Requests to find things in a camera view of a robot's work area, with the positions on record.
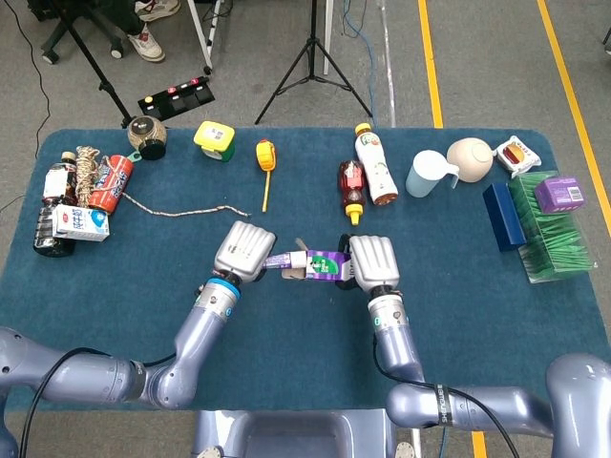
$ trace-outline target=green plastic container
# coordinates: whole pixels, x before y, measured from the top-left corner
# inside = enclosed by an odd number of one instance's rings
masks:
[[[556,171],[532,172],[509,183],[526,236],[526,244],[518,251],[531,283],[566,279],[594,266],[573,215],[543,215],[538,206],[535,188],[544,179],[557,176]]]

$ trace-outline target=blue box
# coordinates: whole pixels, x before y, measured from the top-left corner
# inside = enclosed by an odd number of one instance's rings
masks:
[[[493,183],[483,193],[488,217],[495,231],[500,251],[516,250],[526,243],[524,231],[519,223],[516,206],[509,193],[507,183]]]

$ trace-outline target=yellow tape measure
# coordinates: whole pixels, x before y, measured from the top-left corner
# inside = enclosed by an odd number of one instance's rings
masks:
[[[276,168],[276,147],[271,141],[263,139],[257,143],[257,162],[259,162],[259,167],[264,172],[267,172],[262,208],[262,211],[265,213],[267,211],[267,197],[269,195],[269,179],[271,178],[272,170]]]

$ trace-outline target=blue cable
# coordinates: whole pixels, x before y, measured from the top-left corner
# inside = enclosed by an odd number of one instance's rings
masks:
[[[372,114],[372,119],[373,119],[373,127],[375,129],[377,129],[378,127],[378,116],[377,116],[377,110],[375,108],[375,74],[377,72],[376,69],[376,65],[375,65],[375,59],[373,58],[373,49],[371,44],[369,43],[369,39],[367,38],[367,36],[362,33],[361,31],[357,30],[356,27],[354,27],[352,25],[352,22],[350,20],[350,15],[348,14],[348,5],[349,5],[350,0],[344,0],[344,17],[346,18],[346,22],[348,23],[348,26],[358,35],[361,37],[361,39],[365,42],[365,44],[367,45],[367,51],[369,52],[369,100],[371,102],[371,114]]]
[[[443,458],[443,454],[446,451],[446,443],[448,442],[448,429],[443,428],[443,435],[441,436],[441,448],[439,449],[439,458]]]

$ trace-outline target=white bowl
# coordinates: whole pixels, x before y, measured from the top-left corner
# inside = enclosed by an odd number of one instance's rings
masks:
[[[486,176],[493,166],[493,150],[479,138],[463,138],[448,149],[448,162],[457,165],[461,181],[475,183]]]

